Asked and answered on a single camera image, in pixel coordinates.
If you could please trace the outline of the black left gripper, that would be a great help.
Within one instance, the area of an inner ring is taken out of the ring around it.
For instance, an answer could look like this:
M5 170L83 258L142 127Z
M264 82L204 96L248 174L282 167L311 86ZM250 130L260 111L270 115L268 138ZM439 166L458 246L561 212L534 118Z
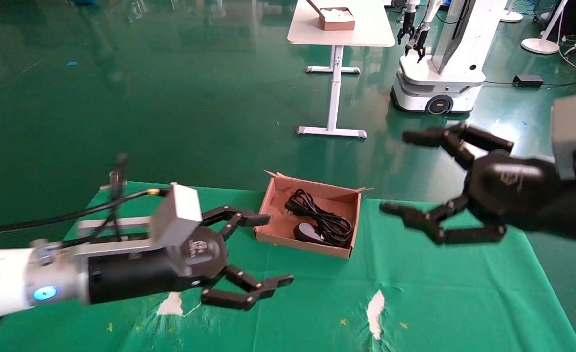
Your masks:
M225 205L201 215L200 226L206 228L196 229L181 246L88 259L87 302L97 305L211 285L201 292L203 305L250 310L259 300L271 298L277 289L294 282L292 275L258 281L234 265L227 266L225 241L240 226L268 225L270 214ZM207 228L219 222L226 222L219 232ZM215 289L212 284L219 278L244 292Z

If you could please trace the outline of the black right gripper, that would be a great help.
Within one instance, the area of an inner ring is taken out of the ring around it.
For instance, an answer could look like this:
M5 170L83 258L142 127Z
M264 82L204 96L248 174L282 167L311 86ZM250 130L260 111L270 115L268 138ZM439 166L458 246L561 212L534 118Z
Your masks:
M406 130L403 142L442 147L467 171L466 195L423 212L382 202L380 210L401 218L405 227L426 234L436 245L500 242L506 225L576 241L576 179L562 179L554 163L510 156L514 143L474 126ZM475 159L466 144L486 152ZM444 229L442 223L469 209L481 227Z

